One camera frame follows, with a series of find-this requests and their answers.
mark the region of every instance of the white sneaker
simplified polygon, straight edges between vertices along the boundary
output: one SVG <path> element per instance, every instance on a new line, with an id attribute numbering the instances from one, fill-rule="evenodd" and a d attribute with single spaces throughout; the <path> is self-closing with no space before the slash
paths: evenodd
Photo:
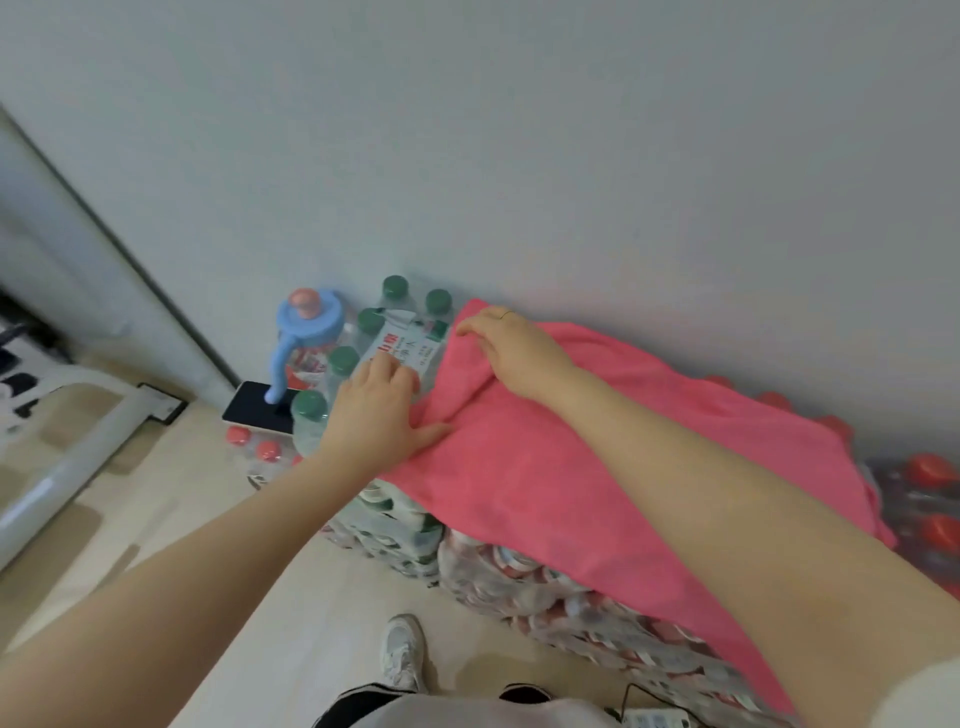
<path id="1" fill-rule="evenodd" d="M 426 693 L 423 652 L 426 639 L 413 615 L 398 615 L 387 622 L 380 650 L 383 677 L 391 688 Z"/>

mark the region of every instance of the stacked water bottles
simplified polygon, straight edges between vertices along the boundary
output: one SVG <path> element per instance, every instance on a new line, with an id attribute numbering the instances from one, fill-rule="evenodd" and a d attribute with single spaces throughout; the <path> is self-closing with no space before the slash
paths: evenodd
<path id="1" fill-rule="evenodd" d="M 299 289 L 289 300 L 301 318 L 314 321 L 328 303 L 324 291 Z M 383 281 L 376 307 L 365 308 L 355 322 L 341 314 L 329 316 L 332 329 L 303 326 L 294 320 L 299 338 L 283 351 L 287 382 L 309 384 L 291 404 L 293 445 L 300 455 L 320 443 L 341 384 L 363 361 L 387 352 L 420 375 L 421 392 L 428 391 L 443 357 L 454 316 L 453 297 L 444 289 L 423 292 L 422 305 L 403 276 Z M 405 576 L 436 582 L 437 548 L 443 525 L 395 485 L 382 479 L 370 483 L 322 531 L 338 546 L 361 548 Z"/>
<path id="2" fill-rule="evenodd" d="M 764 705 L 733 666 L 676 624 L 645 617 L 529 556 L 453 529 L 438 558 L 441 587 L 460 603 L 540 642 L 629 671 L 653 694 L 711 725 L 798 725 Z"/>
<path id="3" fill-rule="evenodd" d="M 241 472 L 257 490 L 303 459 L 294 449 L 293 440 L 276 432 L 232 425 L 227 429 L 227 442 Z"/>
<path id="4" fill-rule="evenodd" d="M 960 599 L 960 473 L 930 452 L 867 461 L 897 553 Z"/>

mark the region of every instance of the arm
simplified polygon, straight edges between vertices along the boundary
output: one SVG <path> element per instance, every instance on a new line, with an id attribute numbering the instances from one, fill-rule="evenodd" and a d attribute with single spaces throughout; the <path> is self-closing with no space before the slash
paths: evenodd
<path id="1" fill-rule="evenodd" d="M 0 725 L 168 725 L 321 526 L 378 473 L 445 435 L 445 425 L 410 427 L 417 382 L 387 354 L 362 364 L 317 452 L 13 653 L 0 670 Z"/>
<path id="2" fill-rule="evenodd" d="M 811 727 L 863 726 L 960 655 L 960 606 L 804 491 L 573 366 L 499 306 L 467 319 L 511 391 L 553 410 L 736 618 Z"/>

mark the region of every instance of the floor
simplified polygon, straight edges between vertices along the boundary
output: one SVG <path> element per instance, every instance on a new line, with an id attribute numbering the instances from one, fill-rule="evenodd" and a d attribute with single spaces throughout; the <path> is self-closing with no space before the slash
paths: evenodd
<path id="1" fill-rule="evenodd" d="M 0 507 L 110 407 L 98 390 L 48 398 L 44 427 L 0 463 Z M 147 423 L 2 575 L 0 650 L 123 570 L 251 494 L 225 426 L 194 403 L 169 428 Z M 627 681 L 473 614 L 374 561 L 311 541 L 180 713 L 178 728 L 308 726 L 341 691 L 378 677 L 382 625 L 420 617 L 433 692 L 493 696 L 510 682 L 619 706 Z"/>

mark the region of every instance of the hand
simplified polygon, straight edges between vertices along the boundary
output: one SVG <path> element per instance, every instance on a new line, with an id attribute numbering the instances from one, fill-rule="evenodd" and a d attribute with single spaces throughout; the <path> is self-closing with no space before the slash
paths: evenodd
<path id="1" fill-rule="evenodd" d="M 410 426 L 410 400 L 419 390 L 420 378 L 414 370 L 377 352 L 340 385 L 318 456 L 370 480 L 439 442 L 450 425 Z"/>
<path id="2" fill-rule="evenodd" d="M 471 333 L 496 378 L 528 400 L 546 404 L 550 392 L 577 369 L 550 334 L 505 306 L 488 306 L 461 321 L 457 335 Z"/>

